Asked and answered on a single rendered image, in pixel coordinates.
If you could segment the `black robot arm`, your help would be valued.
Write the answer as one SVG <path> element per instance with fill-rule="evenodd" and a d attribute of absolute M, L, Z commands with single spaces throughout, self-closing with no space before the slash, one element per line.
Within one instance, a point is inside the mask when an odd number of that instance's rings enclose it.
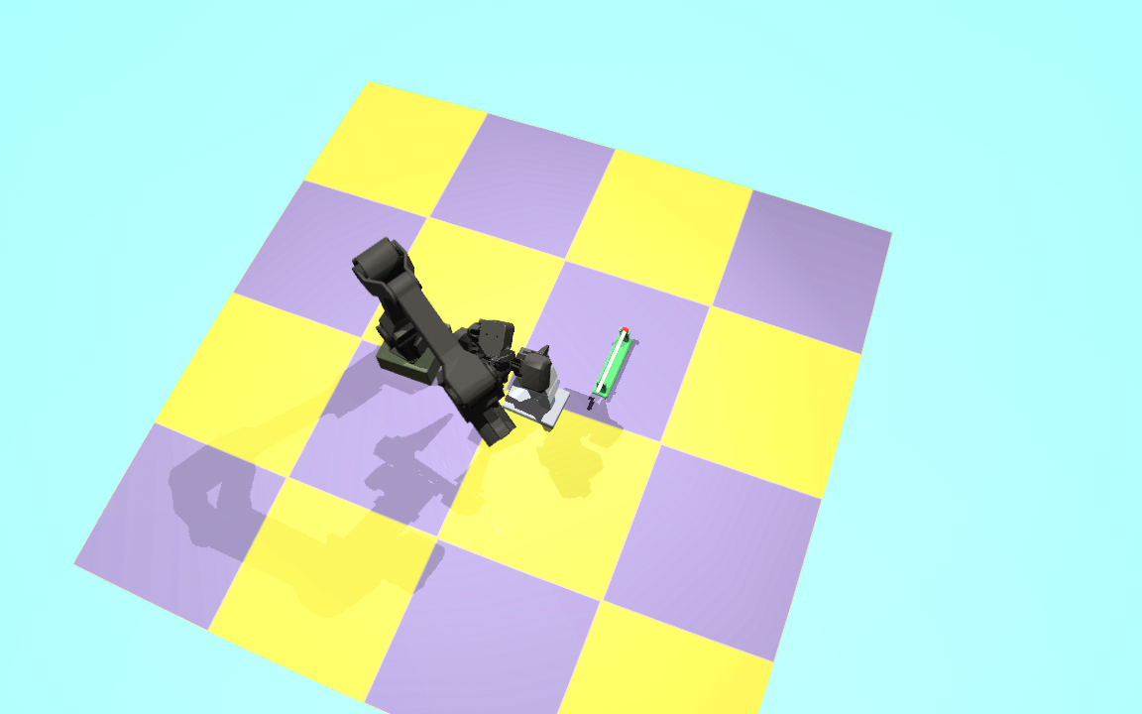
<path fill-rule="evenodd" d="M 384 305 L 384 313 L 378 319 L 380 324 L 375 328 L 389 345 L 389 352 L 409 363 L 415 363 L 427 347 L 431 348 L 441 363 L 441 371 L 436 374 L 439 386 L 447 392 L 464 423 L 471 423 L 482 441 L 491 447 L 509 435 L 516 425 L 499 403 L 505 396 L 502 378 L 493 366 L 482 363 L 480 358 L 493 358 L 491 361 L 496 363 L 512 361 L 515 358 L 515 351 L 510 351 L 514 324 L 497 319 L 472 322 L 467 335 L 478 345 L 478 351 L 476 354 L 464 351 L 439 310 L 425 296 L 407 254 L 399 240 L 385 236 L 352 259 L 357 280 Z"/>

